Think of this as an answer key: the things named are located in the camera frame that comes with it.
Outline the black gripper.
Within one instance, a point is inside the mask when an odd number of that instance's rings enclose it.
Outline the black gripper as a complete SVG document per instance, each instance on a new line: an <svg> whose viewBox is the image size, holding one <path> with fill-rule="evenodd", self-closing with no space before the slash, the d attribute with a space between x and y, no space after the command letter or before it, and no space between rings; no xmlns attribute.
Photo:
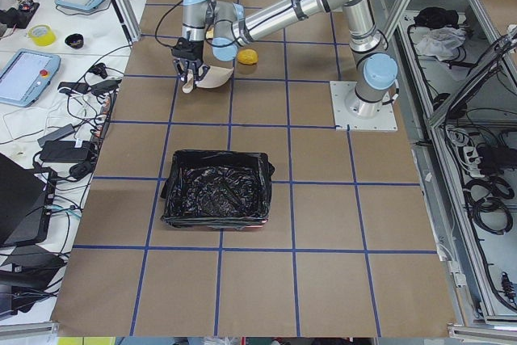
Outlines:
<svg viewBox="0 0 517 345"><path fill-rule="evenodd" d="M192 86L202 81L210 70L210 66L203 63L203 41L188 40L180 37L171 49L173 63L177 75L186 86L191 75Z"/></svg>

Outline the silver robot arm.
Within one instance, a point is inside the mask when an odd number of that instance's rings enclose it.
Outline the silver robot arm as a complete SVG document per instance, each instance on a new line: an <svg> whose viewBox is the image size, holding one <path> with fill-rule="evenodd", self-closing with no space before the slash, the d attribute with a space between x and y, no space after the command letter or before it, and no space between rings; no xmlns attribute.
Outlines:
<svg viewBox="0 0 517 345"><path fill-rule="evenodd" d="M232 61L239 48L312 15L338 8L347 17L351 51L359 71L353 101L381 103L397 77L397 65L380 46L383 35L376 26L369 0L279 0L251 15L236 3L183 0L182 35L171 49L174 67L183 82L198 87L212 72L203 59L206 44L217 60ZM209 42L208 29L213 30Z"/></svg>

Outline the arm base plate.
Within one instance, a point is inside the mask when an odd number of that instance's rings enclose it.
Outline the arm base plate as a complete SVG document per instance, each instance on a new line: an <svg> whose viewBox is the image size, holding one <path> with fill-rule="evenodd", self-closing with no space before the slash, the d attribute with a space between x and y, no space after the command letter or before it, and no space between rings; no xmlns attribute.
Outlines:
<svg viewBox="0 0 517 345"><path fill-rule="evenodd" d="M334 127L338 131L396 132L398 130L391 96L366 103L355 93L357 82L330 81Z"/></svg>

